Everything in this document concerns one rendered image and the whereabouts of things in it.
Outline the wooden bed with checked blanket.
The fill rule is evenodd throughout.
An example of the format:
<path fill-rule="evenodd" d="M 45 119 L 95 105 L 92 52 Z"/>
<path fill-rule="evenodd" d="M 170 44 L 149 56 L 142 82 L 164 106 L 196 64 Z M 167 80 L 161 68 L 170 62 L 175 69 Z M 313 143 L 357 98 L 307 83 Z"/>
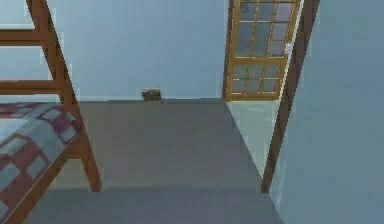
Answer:
<path fill-rule="evenodd" d="M 0 46 L 39 46 L 50 80 L 0 80 L 0 95 L 56 94 L 58 103 L 0 103 L 0 224 L 23 224 L 70 159 L 102 188 L 47 0 L 25 0 L 32 29 L 0 29 Z"/>

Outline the brown wooden door frame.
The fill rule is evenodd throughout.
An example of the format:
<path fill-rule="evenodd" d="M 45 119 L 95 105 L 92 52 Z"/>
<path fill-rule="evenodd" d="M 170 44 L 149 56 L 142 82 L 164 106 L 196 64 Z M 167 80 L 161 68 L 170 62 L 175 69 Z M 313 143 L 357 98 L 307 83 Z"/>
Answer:
<path fill-rule="evenodd" d="M 304 0 L 303 2 L 291 60 L 261 182 L 261 191 L 263 193 L 268 193 L 272 184 L 319 4 L 320 0 Z"/>

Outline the wooden glazed room door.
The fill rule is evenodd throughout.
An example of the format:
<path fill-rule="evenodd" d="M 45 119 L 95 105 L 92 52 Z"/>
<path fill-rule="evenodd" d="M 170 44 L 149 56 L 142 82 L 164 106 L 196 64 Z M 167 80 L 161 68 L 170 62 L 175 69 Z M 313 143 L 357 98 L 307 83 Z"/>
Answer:
<path fill-rule="evenodd" d="M 229 0 L 222 98 L 279 98 L 300 0 Z"/>

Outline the small dark box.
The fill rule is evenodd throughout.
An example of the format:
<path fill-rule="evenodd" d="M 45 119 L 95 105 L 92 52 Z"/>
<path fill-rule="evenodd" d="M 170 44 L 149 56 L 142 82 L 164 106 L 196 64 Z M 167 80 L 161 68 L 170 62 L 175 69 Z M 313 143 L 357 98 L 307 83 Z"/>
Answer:
<path fill-rule="evenodd" d="M 160 101 L 162 99 L 159 88 L 147 88 L 142 90 L 142 98 L 145 102 Z"/>

